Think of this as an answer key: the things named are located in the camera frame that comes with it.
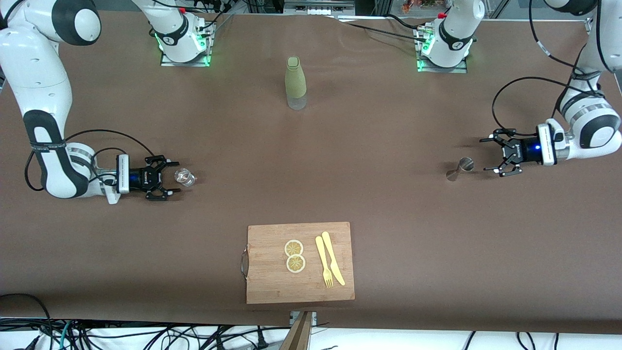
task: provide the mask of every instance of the knife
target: knife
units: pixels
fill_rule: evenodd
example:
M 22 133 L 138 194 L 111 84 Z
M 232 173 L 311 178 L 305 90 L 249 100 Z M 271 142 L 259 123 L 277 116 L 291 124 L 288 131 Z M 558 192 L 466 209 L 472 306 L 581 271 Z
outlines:
M 328 232 L 322 232 L 322 239 L 324 239 L 324 245 L 328 250 L 328 254 L 330 255 L 330 270 L 333 272 L 333 275 L 342 286 L 346 284 L 343 280 L 343 276 L 341 275 L 341 271 L 339 271 L 339 266 L 337 266 L 337 260 L 335 259 L 335 253 L 333 252 L 333 244 L 330 242 L 330 236 Z

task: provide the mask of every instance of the brown table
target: brown table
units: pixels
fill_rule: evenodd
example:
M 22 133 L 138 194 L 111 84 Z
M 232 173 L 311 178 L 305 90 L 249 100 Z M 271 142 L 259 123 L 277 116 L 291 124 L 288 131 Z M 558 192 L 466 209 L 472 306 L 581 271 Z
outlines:
M 111 128 L 199 178 L 166 203 L 141 194 L 60 200 L 28 190 L 28 139 L 10 90 L 0 98 L 2 292 L 41 297 L 54 318 L 286 324 L 317 310 L 334 327 L 622 329 L 622 152 L 500 179 L 445 179 L 462 156 L 478 169 L 500 149 L 490 103 L 523 75 L 566 80 L 527 22 L 484 22 L 469 73 L 419 73 L 412 42 L 320 16 L 236 16 L 213 66 L 160 67 L 141 13 L 102 12 L 92 47 L 62 45 L 74 94 L 66 135 Z M 365 24 L 407 34 L 394 22 Z M 579 22 L 538 23 L 573 60 Z M 287 107 L 286 57 L 302 60 L 309 103 Z M 613 76 L 602 84 L 622 110 Z M 507 127 L 531 131 L 561 88 L 523 82 L 499 100 Z M 94 149 L 140 147 L 83 135 Z M 112 164 L 112 154 L 104 162 Z M 31 176 L 38 178 L 36 166 Z M 350 221 L 356 300 L 246 305 L 248 225 Z M 14 300 L 2 315 L 39 315 Z

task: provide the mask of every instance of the wooden cutting board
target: wooden cutting board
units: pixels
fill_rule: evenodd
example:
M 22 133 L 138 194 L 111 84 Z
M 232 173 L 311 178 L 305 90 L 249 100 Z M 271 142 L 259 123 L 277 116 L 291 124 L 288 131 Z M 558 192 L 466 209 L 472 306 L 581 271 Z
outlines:
M 333 276 L 333 288 L 327 288 L 315 238 L 330 234 L 335 259 L 345 285 Z M 305 268 L 290 272 L 285 262 L 285 244 L 292 239 L 303 245 Z M 330 268 L 330 256 L 326 251 Z M 248 277 L 246 303 L 304 303 L 310 301 L 353 300 L 354 274 L 349 222 L 314 224 L 255 225 L 248 227 Z

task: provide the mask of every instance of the citrus slice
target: citrus slice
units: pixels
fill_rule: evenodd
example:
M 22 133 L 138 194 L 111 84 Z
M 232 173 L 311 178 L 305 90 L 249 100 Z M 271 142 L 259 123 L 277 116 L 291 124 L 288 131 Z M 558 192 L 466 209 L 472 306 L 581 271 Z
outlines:
M 299 273 L 305 268 L 306 262 L 302 255 L 293 254 L 287 258 L 285 265 L 290 272 Z
M 285 254 L 287 254 L 288 257 L 294 254 L 302 254 L 303 250 L 302 243 L 297 239 L 292 239 L 285 244 Z

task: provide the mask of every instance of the cutting board handle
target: cutting board handle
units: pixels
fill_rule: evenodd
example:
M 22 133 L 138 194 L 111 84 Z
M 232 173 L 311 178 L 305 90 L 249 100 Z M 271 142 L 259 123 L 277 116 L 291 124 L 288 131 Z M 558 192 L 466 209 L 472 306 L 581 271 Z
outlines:
M 244 261 L 246 261 L 246 270 L 247 272 L 244 272 Z M 244 277 L 244 281 L 246 281 L 248 279 L 248 244 L 246 245 L 246 247 L 244 247 L 244 251 L 242 252 L 242 262 L 241 262 L 241 271 L 242 271 L 242 276 Z

